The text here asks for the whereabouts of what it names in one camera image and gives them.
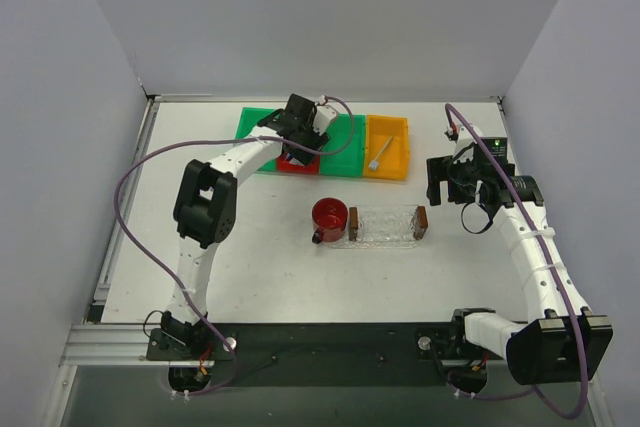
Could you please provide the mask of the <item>red bin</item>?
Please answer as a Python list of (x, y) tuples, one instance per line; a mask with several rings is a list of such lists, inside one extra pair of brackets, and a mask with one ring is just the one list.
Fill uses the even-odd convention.
[(320, 162), (313, 164), (312, 162), (306, 167), (294, 166), (283, 161), (283, 156), (279, 156), (276, 159), (276, 171), (286, 174), (302, 174), (302, 175), (317, 175), (319, 173)]

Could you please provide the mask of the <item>white toothbrush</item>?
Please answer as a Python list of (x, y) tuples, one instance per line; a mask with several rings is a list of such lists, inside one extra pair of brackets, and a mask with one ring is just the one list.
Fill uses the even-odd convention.
[(385, 143), (383, 144), (383, 146), (379, 149), (379, 151), (377, 152), (377, 154), (372, 158), (372, 160), (369, 162), (368, 164), (368, 168), (371, 171), (377, 171), (380, 165), (380, 157), (385, 153), (385, 151), (388, 149), (389, 145), (391, 144), (391, 142), (393, 141), (394, 137), (390, 136)]

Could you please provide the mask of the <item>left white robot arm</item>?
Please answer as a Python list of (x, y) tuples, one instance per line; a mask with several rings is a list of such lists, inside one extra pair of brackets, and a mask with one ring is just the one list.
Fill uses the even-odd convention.
[(337, 118), (325, 101), (292, 94), (230, 150), (185, 167), (173, 209), (180, 237), (178, 282), (160, 322), (179, 356), (193, 358), (205, 348), (208, 282), (216, 251), (235, 225), (239, 187), (284, 153), (301, 165), (310, 164), (329, 142), (328, 128)]

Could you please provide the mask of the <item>left green bin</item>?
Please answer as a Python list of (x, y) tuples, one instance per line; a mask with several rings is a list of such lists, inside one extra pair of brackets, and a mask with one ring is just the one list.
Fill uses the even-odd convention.
[[(272, 112), (272, 109), (244, 107), (239, 117), (235, 138), (242, 139), (247, 137), (250, 134), (251, 130), (257, 125), (257, 123), (263, 118), (270, 115)], [(259, 168), (258, 171), (261, 173), (275, 173), (277, 171), (276, 160), (273, 159), (267, 162), (261, 168)]]

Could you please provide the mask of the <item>yellow bin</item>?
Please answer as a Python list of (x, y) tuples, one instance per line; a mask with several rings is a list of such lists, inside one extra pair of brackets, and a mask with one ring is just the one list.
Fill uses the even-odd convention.
[[(394, 139), (380, 157), (377, 171), (368, 168), (369, 162), (377, 154), (385, 141)], [(365, 178), (404, 181), (407, 178), (410, 161), (409, 122), (404, 117), (368, 115), (366, 117), (365, 157), (362, 175)]]

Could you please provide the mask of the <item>aluminium frame rail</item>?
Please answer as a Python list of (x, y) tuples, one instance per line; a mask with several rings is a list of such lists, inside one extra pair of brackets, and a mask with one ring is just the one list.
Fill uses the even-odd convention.
[(137, 324), (74, 325), (61, 366), (134, 366), (147, 362), (148, 338)]

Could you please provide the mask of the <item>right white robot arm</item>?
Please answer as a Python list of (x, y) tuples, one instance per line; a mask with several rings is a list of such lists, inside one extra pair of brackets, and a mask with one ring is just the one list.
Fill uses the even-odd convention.
[(520, 385), (591, 380), (613, 337), (605, 315), (593, 313), (573, 284), (554, 242), (544, 198), (533, 177), (515, 173), (506, 149), (496, 149), (498, 173), (476, 144), (427, 160), (427, 198), (478, 204), (502, 235), (519, 275), (527, 323), (517, 327), (492, 311), (469, 309), (465, 340), (504, 358)]

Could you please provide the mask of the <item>red mug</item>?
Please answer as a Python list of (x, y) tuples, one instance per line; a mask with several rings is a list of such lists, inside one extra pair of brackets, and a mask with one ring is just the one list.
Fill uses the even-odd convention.
[(319, 245), (339, 241), (344, 236), (348, 217), (348, 208), (341, 200), (332, 197), (318, 200), (311, 210), (312, 242)]

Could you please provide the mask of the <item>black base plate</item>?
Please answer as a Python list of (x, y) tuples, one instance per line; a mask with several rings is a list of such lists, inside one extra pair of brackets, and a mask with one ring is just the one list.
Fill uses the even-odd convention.
[(489, 358), (451, 322), (226, 323), (179, 341), (150, 332), (146, 358), (169, 365), (177, 389), (232, 387), (426, 387), (447, 370)]

